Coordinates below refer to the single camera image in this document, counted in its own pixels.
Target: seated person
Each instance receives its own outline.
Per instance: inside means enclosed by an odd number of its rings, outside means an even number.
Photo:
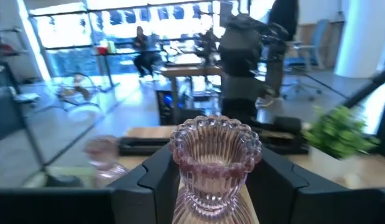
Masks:
[[[137,37],[134,38],[133,47],[140,50],[140,54],[134,59],[134,65],[140,73],[140,78],[146,75],[144,69],[148,70],[151,76],[154,76],[152,65],[156,59],[154,54],[146,52],[148,50],[148,37],[144,35],[144,30],[141,26],[137,27]]]

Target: glass window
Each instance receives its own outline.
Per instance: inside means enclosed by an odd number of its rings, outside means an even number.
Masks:
[[[136,13],[134,10],[125,10],[124,14],[126,15],[126,22],[128,24],[134,24],[137,22]]]
[[[115,25],[119,25],[119,24],[123,23],[123,18],[122,18],[123,12],[122,11],[113,10],[113,11],[110,11],[109,14],[111,16],[110,17],[111,25],[115,26]]]
[[[252,0],[250,5],[250,16],[261,22],[268,21],[268,14],[275,0]]]
[[[174,6],[174,19],[184,19],[184,9],[181,6]]]
[[[225,26],[230,15],[235,16],[239,13],[238,8],[238,1],[213,2],[212,10],[215,14],[213,15],[213,31],[217,37],[221,37],[224,34],[225,28],[222,26]]]
[[[119,0],[87,0],[89,9],[114,9],[120,7],[146,6],[147,0],[119,1]]]
[[[87,14],[36,17],[35,19],[38,35],[44,47],[91,44],[91,29]]]
[[[150,18],[151,18],[151,14],[150,14],[148,8],[140,9],[140,19],[141,19],[141,21],[149,22]]]
[[[96,44],[105,39],[115,43],[130,42],[139,26],[134,10],[103,11],[98,15],[94,13],[91,14],[91,22]]]
[[[84,11],[85,5],[82,2],[74,2],[69,4],[61,4],[58,6],[43,7],[40,9],[33,9],[29,12],[33,15],[55,14],[59,12],[76,12]]]
[[[99,75],[96,57],[89,47],[48,50],[49,59],[55,77],[68,77],[74,72],[81,72],[85,75]]]
[[[200,7],[198,4],[193,5],[193,18],[200,19]]]
[[[148,4],[169,4],[177,2],[191,2],[191,0],[148,0]]]
[[[167,12],[166,7],[160,7],[157,9],[159,15],[159,20],[169,19],[169,13]]]

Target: beaded glass rim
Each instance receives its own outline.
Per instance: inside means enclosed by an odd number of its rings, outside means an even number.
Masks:
[[[233,162],[226,166],[220,164],[203,164],[196,161],[192,156],[185,152],[186,139],[183,137],[188,133],[196,130],[197,126],[203,127],[221,126],[231,128],[239,132],[239,136],[243,142],[245,157],[239,162]],[[195,119],[188,119],[183,124],[177,126],[170,137],[170,151],[172,151],[173,159],[180,168],[198,172],[201,175],[210,174],[224,176],[241,176],[245,172],[251,172],[254,166],[261,161],[261,142],[257,133],[251,130],[247,124],[241,124],[237,119],[230,119],[226,116],[197,116]]]

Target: office chair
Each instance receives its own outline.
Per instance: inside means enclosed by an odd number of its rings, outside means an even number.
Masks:
[[[323,65],[320,56],[320,49],[328,24],[329,20],[327,19],[318,21],[313,31],[310,44],[304,45],[301,41],[292,42],[293,49],[297,51],[299,56],[296,58],[286,58],[284,65],[288,68],[296,68],[297,70],[302,69],[304,73],[310,72],[312,70],[312,65],[317,66],[319,69],[324,69],[325,66]],[[308,88],[313,88],[317,94],[322,94],[322,91],[318,87],[302,83],[300,75],[294,83],[286,84],[285,86],[290,86],[290,88],[282,95],[285,100],[288,98],[287,93],[292,90],[294,90],[295,93],[300,91],[307,92],[310,95],[308,98],[310,101],[313,101],[315,97],[308,91]]]

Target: person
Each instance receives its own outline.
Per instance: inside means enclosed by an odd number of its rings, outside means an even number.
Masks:
[[[299,21],[299,0],[275,0],[268,16],[268,24],[277,24],[287,32],[281,35],[282,43],[269,47],[268,58],[279,58],[279,63],[267,64],[266,83],[275,91],[275,98],[281,94],[284,77],[284,57],[288,41],[293,41]]]
[[[140,51],[139,55],[134,59],[134,65],[140,73],[140,78],[146,75],[144,69],[148,70],[149,74],[153,77],[153,57],[149,52],[146,52],[148,50],[148,37],[144,35],[144,30],[141,26],[137,27],[137,36],[134,38],[133,47]]]

